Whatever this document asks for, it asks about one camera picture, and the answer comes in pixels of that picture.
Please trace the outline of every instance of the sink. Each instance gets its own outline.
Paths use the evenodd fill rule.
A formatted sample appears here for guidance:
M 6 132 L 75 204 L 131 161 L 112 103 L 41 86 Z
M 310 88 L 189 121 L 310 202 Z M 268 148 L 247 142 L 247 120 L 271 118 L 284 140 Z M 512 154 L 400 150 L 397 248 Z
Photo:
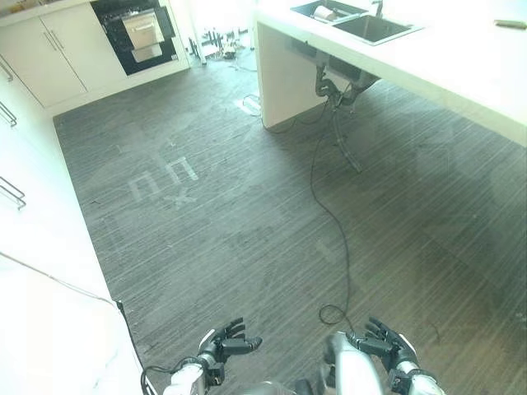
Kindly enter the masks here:
M 336 18 L 333 21 L 326 21 L 324 19 L 320 19 L 316 16 L 313 16 L 318 6 L 324 6 L 332 10 L 335 13 Z M 292 7 L 291 10 L 294 12 L 298 12 L 302 15 L 308 16 L 309 18 L 316 19 L 317 21 L 321 21 L 323 23 L 338 23 L 340 21 L 347 20 L 350 17 L 358 16 L 367 12 L 367 10 L 364 10 L 359 7 L 354 7 L 350 6 L 349 4 L 342 4 L 341 2 L 333 1 L 310 2 L 298 7 Z
M 400 25 L 399 23 L 372 15 L 363 15 L 347 21 L 341 21 L 333 24 L 333 27 L 355 35 L 358 39 L 370 45 L 382 44 L 421 29 L 416 26 Z

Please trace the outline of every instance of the object on countertop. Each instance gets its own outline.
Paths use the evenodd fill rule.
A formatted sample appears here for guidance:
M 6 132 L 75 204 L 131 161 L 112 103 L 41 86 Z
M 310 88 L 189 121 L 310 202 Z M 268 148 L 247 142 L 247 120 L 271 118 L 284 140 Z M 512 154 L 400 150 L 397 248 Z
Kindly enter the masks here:
M 494 23 L 496 24 L 496 26 L 512 27 L 515 29 L 527 29 L 527 23 L 523 21 L 508 21 L 504 19 L 496 19 L 494 20 Z

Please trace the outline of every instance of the kitchen island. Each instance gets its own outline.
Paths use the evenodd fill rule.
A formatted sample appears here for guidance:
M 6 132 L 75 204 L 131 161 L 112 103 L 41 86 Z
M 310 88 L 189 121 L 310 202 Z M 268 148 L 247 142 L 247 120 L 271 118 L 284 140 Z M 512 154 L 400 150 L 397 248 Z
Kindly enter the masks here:
M 342 2 L 370 7 L 368 2 Z M 254 14 L 262 118 L 272 127 L 319 105 L 315 63 L 291 39 L 412 91 L 527 146 L 527 30 L 495 19 L 527 20 L 524 2 L 387 0 L 383 17 L 423 27 L 379 45 L 266 2 Z M 347 81 L 328 73 L 341 90 Z

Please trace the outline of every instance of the robotic hand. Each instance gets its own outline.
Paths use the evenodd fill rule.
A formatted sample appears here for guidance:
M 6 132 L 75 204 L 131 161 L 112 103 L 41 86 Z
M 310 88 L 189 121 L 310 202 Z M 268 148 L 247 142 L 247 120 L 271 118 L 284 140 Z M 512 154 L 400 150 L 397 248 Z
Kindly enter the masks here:
M 261 337 L 246 338 L 243 318 L 211 329 L 199 343 L 198 356 L 181 362 L 163 395 L 204 395 L 211 386 L 222 385 L 229 356 L 248 354 L 262 344 Z
M 366 335 L 347 334 L 348 340 L 360 351 L 379 356 L 388 372 L 391 390 L 402 395 L 445 395 L 434 376 L 419 368 L 415 349 L 400 333 L 377 318 L 370 317 Z

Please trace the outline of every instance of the faucet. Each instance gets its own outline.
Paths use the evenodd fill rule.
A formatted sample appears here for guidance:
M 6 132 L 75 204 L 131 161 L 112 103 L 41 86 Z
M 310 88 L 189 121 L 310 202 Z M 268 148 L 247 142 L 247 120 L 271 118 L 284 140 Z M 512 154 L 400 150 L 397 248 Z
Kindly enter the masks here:
M 377 12 L 375 13 L 375 16 L 382 18 L 382 0 L 373 0 L 371 4 L 377 4 Z

